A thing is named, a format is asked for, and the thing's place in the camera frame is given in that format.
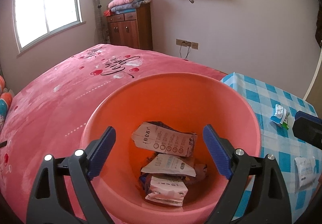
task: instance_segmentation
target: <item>blue checkered tablecloth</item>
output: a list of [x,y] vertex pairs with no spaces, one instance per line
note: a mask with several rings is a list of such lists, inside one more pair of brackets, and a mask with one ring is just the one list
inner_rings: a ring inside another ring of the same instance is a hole
[[[317,117],[313,106],[293,94],[239,73],[229,74],[221,81],[241,94],[255,112],[261,132],[260,156],[264,158],[268,153],[275,156],[281,168],[289,193],[292,221],[294,223],[307,208],[321,174],[321,150],[297,139],[294,137],[292,131],[294,116],[297,111],[301,110]],[[270,117],[273,114],[273,107],[275,107],[275,104],[281,104],[290,113],[289,130],[284,129],[271,121]],[[294,159],[296,157],[308,158],[312,156],[315,157],[316,161],[314,170],[316,180],[311,187],[298,191],[295,185],[296,174]],[[244,214],[251,194],[253,181],[254,178],[252,178],[252,181],[244,191],[244,195],[235,213],[234,219],[239,218]]]

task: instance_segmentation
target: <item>wooden cabinet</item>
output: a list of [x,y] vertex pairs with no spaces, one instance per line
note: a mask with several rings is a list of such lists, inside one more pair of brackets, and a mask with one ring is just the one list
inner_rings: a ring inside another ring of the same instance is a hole
[[107,17],[112,45],[153,50],[150,4],[143,4],[134,12]]
[[124,46],[121,43],[119,24],[117,22],[108,24],[109,39],[113,45]]

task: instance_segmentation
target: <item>stacked blankets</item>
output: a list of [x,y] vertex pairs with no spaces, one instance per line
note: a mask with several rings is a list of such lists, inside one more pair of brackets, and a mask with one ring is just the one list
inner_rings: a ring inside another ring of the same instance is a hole
[[112,12],[127,10],[127,9],[136,9],[141,6],[141,4],[146,4],[151,2],[151,0],[113,0],[108,5],[109,9]]

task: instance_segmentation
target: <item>bed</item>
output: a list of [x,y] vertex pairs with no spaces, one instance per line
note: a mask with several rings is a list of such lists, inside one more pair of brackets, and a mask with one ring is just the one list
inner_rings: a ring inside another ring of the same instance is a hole
[[[97,106],[121,86],[166,72],[191,72],[221,80],[226,74],[158,52],[99,44],[51,68],[13,99],[0,142],[0,190],[25,222],[30,190],[48,153],[69,156]],[[71,182],[67,180],[70,191]],[[76,200],[70,192],[71,201]],[[82,217],[79,205],[75,214]],[[114,218],[116,223],[123,223]]]

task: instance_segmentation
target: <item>window frame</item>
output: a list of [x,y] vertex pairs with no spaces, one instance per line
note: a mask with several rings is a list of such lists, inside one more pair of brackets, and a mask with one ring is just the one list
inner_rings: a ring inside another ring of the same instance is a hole
[[64,26],[61,26],[61,27],[59,27],[59,28],[57,28],[55,30],[49,31],[48,23],[47,23],[47,16],[46,16],[46,13],[45,13],[45,21],[46,21],[47,33],[42,35],[42,36],[40,36],[40,37],[38,37],[37,39],[33,40],[32,42],[30,42],[26,46],[21,47],[20,40],[19,40],[19,35],[18,35],[18,31],[17,31],[17,21],[16,21],[16,14],[15,14],[15,0],[13,0],[13,4],[12,4],[13,24],[14,24],[14,33],[15,33],[15,37],[16,37],[16,42],[17,42],[19,54],[24,52],[25,50],[31,48],[32,46],[38,44],[42,40],[45,40],[46,38],[56,34],[56,33],[59,33],[59,32],[61,32],[63,30],[67,30],[67,29],[69,29],[69,28],[71,28],[73,26],[78,26],[81,23],[85,23],[85,22],[82,22],[82,17],[81,17],[80,7],[79,7],[80,6],[79,0],[74,0],[74,1],[75,1],[75,9],[76,9],[77,21],[71,22],[71,23],[66,24]]

